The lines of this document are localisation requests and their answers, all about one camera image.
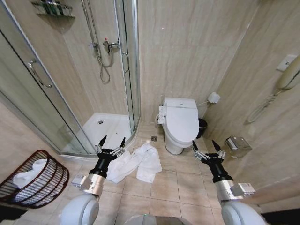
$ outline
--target shower enclosure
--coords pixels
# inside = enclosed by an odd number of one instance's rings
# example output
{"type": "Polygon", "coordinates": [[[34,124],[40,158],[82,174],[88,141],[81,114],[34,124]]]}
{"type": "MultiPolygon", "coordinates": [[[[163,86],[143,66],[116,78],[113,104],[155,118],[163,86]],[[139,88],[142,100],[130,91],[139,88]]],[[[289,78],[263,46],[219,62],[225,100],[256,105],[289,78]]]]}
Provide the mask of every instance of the shower enclosure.
{"type": "Polygon", "coordinates": [[[65,0],[62,9],[72,10],[60,16],[37,15],[40,3],[1,0],[0,101],[63,155],[94,156],[105,135],[105,147],[129,143],[141,114],[137,1],[90,0],[103,63],[102,42],[119,41],[109,82],[100,79],[81,0],[65,0]]]}

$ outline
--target toilet control panel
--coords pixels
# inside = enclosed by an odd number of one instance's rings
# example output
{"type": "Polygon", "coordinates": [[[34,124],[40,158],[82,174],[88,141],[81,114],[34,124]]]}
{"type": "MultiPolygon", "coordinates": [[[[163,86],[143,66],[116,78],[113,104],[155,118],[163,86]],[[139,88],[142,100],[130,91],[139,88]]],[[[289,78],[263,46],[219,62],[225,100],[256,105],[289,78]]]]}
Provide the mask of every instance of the toilet control panel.
{"type": "Polygon", "coordinates": [[[159,107],[159,112],[158,112],[158,123],[163,124],[165,121],[165,106],[160,106],[159,107]]]}

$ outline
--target glass shower door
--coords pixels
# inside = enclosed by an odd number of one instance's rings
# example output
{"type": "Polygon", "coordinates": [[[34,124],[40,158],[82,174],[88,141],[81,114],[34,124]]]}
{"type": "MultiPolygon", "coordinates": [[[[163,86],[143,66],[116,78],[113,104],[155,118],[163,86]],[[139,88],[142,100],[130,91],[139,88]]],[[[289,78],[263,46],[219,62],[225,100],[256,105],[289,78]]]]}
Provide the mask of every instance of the glass shower door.
{"type": "Polygon", "coordinates": [[[137,0],[115,0],[120,48],[132,132],[141,115],[137,0]]]}
{"type": "Polygon", "coordinates": [[[27,118],[59,153],[95,154],[78,122],[2,4],[0,31],[1,100],[27,118]]]}

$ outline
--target shower drain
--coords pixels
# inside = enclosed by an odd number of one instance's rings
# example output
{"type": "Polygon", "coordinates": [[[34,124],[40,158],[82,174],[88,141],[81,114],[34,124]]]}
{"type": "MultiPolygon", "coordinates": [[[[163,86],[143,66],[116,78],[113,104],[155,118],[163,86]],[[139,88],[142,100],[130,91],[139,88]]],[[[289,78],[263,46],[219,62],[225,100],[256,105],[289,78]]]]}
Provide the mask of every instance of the shower drain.
{"type": "Polygon", "coordinates": [[[151,136],[151,141],[152,142],[157,142],[158,141],[158,137],[157,136],[151,136]]]}

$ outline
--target laundry basket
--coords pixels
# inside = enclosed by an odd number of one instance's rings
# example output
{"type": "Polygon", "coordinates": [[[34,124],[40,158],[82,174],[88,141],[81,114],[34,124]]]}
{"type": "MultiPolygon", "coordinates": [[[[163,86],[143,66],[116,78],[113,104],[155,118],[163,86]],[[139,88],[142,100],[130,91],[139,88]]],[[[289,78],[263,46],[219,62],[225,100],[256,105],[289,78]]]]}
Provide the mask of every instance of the laundry basket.
{"type": "Polygon", "coordinates": [[[0,201],[32,209],[52,202],[64,190],[69,171],[45,150],[37,150],[0,184],[0,201]],[[27,172],[38,159],[47,159],[42,171],[26,186],[19,189],[13,183],[16,174],[27,172]]]}

